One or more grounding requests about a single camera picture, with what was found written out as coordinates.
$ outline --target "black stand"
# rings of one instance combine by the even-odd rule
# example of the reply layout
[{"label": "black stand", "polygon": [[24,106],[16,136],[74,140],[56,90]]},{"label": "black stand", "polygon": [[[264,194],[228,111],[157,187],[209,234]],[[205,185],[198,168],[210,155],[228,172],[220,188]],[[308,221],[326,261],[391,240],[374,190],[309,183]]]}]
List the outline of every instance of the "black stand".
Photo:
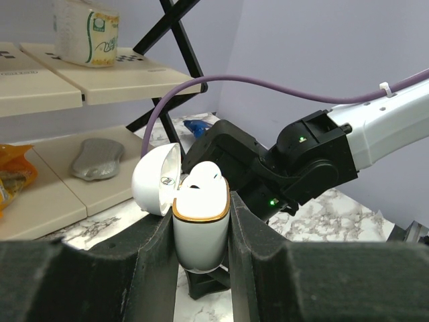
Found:
[{"label": "black stand", "polygon": [[231,288],[229,273],[221,267],[208,274],[194,274],[188,271],[185,273],[188,279],[189,296],[194,300]]},{"label": "black stand", "polygon": [[[186,67],[190,73],[191,77],[197,78],[203,76],[201,71],[200,64],[195,56],[194,50],[190,44],[186,31],[180,22],[180,20],[199,2],[200,0],[179,0],[176,4],[172,0],[160,0],[162,9],[164,10],[165,15],[155,24],[155,26],[150,29],[150,31],[140,40],[140,42],[135,45],[133,50],[138,54],[144,55],[146,52],[152,48],[156,42],[162,38],[169,30],[173,32],[174,38],[176,39],[177,45],[179,47],[180,53],[185,61]],[[201,93],[207,92],[208,86],[206,83],[201,84]],[[187,102],[189,99],[193,98],[196,94],[187,94],[187,95],[176,95],[171,99],[167,105],[164,107],[164,110],[160,113],[160,119],[162,125],[167,133],[168,139],[172,143],[179,143],[180,150],[182,153],[182,158],[185,156],[182,144],[174,129],[174,126],[171,122],[168,112],[181,104]],[[160,101],[159,98],[152,99],[154,105],[156,106]],[[142,115],[140,118],[136,119],[127,126],[127,129],[132,132],[136,132],[147,124],[147,121],[150,118],[150,115],[154,109],[151,109],[146,114]]]}]

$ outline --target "yellow snack bag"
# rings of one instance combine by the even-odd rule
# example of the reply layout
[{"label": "yellow snack bag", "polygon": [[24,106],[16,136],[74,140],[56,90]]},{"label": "yellow snack bag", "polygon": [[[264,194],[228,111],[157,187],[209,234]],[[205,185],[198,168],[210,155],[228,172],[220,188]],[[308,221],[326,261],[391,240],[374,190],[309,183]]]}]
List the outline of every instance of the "yellow snack bag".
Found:
[{"label": "yellow snack bag", "polygon": [[32,147],[0,144],[0,217],[1,211],[38,175],[36,168],[24,156]]}]

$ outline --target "shelf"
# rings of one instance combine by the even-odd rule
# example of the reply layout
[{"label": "shelf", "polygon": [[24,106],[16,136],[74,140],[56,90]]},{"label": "shelf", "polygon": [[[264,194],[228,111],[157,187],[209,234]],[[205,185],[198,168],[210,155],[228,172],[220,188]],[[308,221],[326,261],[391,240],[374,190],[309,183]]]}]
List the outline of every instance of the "shelf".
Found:
[{"label": "shelf", "polygon": [[[70,174],[70,165],[88,138],[106,138],[125,147],[117,176],[107,180],[85,181]],[[86,206],[88,216],[95,215],[132,197],[131,177],[140,160],[141,138],[124,126],[82,133],[35,144],[34,150]]]},{"label": "shelf", "polygon": [[0,42],[0,117],[82,107],[82,93],[12,43]]},{"label": "shelf", "polygon": [[[118,48],[115,65],[88,68],[63,62],[53,55],[54,45],[21,44],[21,49],[46,68],[79,88],[89,105],[137,101],[163,97],[179,84],[192,79],[145,56],[132,48]],[[180,94],[199,93],[200,85]]]},{"label": "shelf", "polygon": [[3,210],[0,239],[35,239],[86,218],[85,206],[33,151],[36,180]]}]

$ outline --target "white earbud case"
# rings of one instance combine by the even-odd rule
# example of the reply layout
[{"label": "white earbud case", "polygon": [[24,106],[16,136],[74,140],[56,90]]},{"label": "white earbud case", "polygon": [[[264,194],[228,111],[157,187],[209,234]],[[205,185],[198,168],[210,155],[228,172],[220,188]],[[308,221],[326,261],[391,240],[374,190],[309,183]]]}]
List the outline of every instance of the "white earbud case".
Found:
[{"label": "white earbud case", "polygon": [[227,249],[228,182],[207,161],[197,164],[179,187],[180,169],[179,144],[157,147],[135,167],[131,190],[144,211],[164,216],[172,207],[179,263],[190,272],[207,273],[219,267]]}]

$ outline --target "black foam holder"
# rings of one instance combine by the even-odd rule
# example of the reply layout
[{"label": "black foam holder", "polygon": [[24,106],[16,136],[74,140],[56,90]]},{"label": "black foam holder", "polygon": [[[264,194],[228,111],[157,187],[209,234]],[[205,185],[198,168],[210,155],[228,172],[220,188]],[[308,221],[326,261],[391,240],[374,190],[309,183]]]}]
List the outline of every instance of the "black foam holder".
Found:
[{"label": "black foam holder", "polygon": [[0,243],[0,321],[173,321],[172,214],[148,215],[94,246]]},{"label": "black foam holder", "polygon": [[[228,272],[198,281],[231,286],[236,322],[429,321],[424,244],[292,243],[232,192],[228,248]],[[3,241],[0,322],[173,321],[177,277],[171,211],[89,251]]]}]

